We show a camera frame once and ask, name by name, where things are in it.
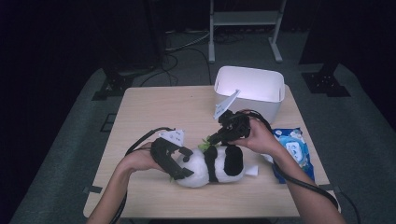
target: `white tag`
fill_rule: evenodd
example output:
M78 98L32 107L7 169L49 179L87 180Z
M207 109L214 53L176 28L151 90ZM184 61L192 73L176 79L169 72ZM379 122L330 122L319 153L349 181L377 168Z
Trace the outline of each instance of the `white tag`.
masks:
M233 103L236 97L239 95L240 90L235 90L235 93L223 100L219 105L216 105L214 119L218 119Z
M170 132L160 133L160 137L171 142L178 147L183 147L184 144L184 131L183 130L175 130Z

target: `blue plastic package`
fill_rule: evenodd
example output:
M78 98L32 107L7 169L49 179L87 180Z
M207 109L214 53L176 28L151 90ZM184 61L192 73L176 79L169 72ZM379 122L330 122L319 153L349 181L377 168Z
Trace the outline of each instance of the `blue plastic package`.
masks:
M309 150L303 138L300 128L295 129L273 129L274 137L297 161L305 173L315 181L314 166L311 164ZM276 171L274 165L273 172L279 183L285 184L285 179Z

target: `right hand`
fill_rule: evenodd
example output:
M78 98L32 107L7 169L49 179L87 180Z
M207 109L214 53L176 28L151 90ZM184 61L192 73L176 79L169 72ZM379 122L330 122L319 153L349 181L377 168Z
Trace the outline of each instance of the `right hand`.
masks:
M250 135L247 138L240 138L229 142L232 145L247 147L260 154L272 156L282 147L275 139L274 135L265 127L265 125L254 118L250 118Z

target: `panda plush toy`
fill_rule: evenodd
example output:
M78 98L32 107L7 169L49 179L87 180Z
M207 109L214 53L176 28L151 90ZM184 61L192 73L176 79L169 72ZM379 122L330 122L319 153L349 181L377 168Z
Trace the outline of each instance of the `panda plush toy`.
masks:
M240 180L245 174L243 153L234 145L195 148L192 155L180 155L176 163L193 171L193 175L178 179L184 187L199 188L208 183L228 183Z

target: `human hand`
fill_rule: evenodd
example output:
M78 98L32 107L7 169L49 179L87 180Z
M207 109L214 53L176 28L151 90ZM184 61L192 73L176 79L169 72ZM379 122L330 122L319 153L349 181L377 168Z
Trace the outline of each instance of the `human hand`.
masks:
M128 154L121 160L120 164L126 166L128 169L131 169L133 172L149 169L163 171L163 168L161 168L161 166L151 157L151 144L151 142L148 142L142 147Z
M249 124L249 137L234 140L229 144L247 147L257 153L268 155L276 153L279 147L283 148L261 121L250 117Z

